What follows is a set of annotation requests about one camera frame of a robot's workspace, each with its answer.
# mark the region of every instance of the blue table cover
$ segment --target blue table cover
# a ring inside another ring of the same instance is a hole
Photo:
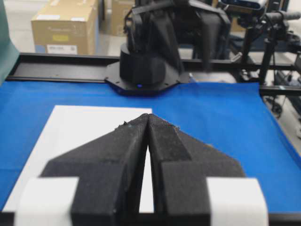
[[[146,107],[238,159],[270,212],[301,211],[301,158],[262,102],[258,84],[190,83],[155,97],[108,84],[10,81],[0,87],[0,209],[55,105]]]

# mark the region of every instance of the metal stand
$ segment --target metal stand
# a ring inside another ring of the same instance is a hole
[[[267,77],[267,72],[269,70],[269,63],[271,61],[271,58],[272,58],[272,55],[274,53],[274,49],[275,49],[275,46],[276,46],[276,42],[271,41],[269,39],[266,39],[265,43],[266,43],[266,49],[265,49],[265,52],[264,52],[262,65],[261,65],[261,69],[260,69],[260,72],[259,72],[259,83],[261,85],[264,85],[264,83],[265,83],[265,79]]]

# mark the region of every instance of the white paper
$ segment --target white paper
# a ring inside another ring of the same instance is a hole
[[[255,178],[207,178],[211,226],[268,226],[268,209]]]
[[[72,226],[70,210],[78,177],[32,178],[16,210],[14,226]]]
[[[76,45],[47,45],[47,53],[51,54],[77,54]]]
[[[153,213],[154,212],[154,200],[153,200],[153,190],[152,190],[152,181],[151,181],[151,156],[149,149],[147,148],[142,189],[141,189],[141,198],[140,198],[140,213]]]
[[[151,113],[151,109],[55,106],[3,211],[16,210],[26,183],[41,174],[48,160],[101,137],[143,113]]]

